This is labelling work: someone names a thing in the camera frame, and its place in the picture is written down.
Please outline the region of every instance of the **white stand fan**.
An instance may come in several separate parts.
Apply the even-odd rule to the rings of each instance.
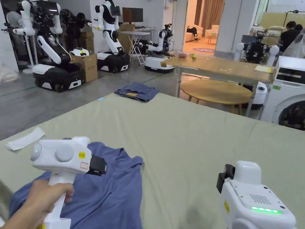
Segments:
[[[17,12],[9,12],[6,15],[6,20],[7,22],[12,26],[12,27],[17,27],[17,28],[22,28],[23,27],[23,20],[22,16],[18,14]],[[27,65],[28,68],[24,69],[23,72],[25,74],[32,74],[33,70],[32,68],[35,66],[32,58],[32,52],[30,48],[30,42],[29,39],[32,40],[33,48],[34,48],[34,55],[35,55],[35,63],[38,64],[38,57],[37,57],[37,51],[36,51],[36,43],[35,43],[35,36],[24,36],[26,44],[27,44],[27,51],[29,52],[29,58],[30,58],[30,65]]]

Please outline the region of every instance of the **green led light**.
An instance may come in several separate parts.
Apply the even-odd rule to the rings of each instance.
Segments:
[[[278,214],[282,214],[282,212],[277,211],[277,210],[272,210],[272,209],[267,209],[267,208],[257,208],[257,207],[251,207],[253,210],[258,210],[258,211],[262,211],[262,212],[270,212],[270,213],[278,213]]]

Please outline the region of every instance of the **beige sofa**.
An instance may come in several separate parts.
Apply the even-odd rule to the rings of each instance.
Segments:
[[[212,25],[211,29],[207,29],[204,33],[204,37],[213,37],[212,33],[216,33],[216,37],[218,36],[219,25]]]
[[[197,29],[197,34],[199,37],[202,37],[203,34],[203,28],[198,26],[198,25],[194,25],[194,24],[188,24],[186,27],[190,27],[193,28],[195,27]],[[189,41],[193,41],[194,40],[194,35],[192,33],[186,33],[185,34],[185,42],[189,42]]]

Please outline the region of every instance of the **washing machine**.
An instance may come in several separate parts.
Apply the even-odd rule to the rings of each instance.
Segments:
[[[279,57],[260,120],[305,130],[305,59]]]

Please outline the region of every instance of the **hand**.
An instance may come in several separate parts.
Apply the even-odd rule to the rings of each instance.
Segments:
[[[72,184],[49,186],[47,180],[33,182],[24,205],[3,226],[4,229],[32,229],[43,224],[48,213],[52,212],[56,201],[66,193],[65,202],[70,202],[74,193]]]

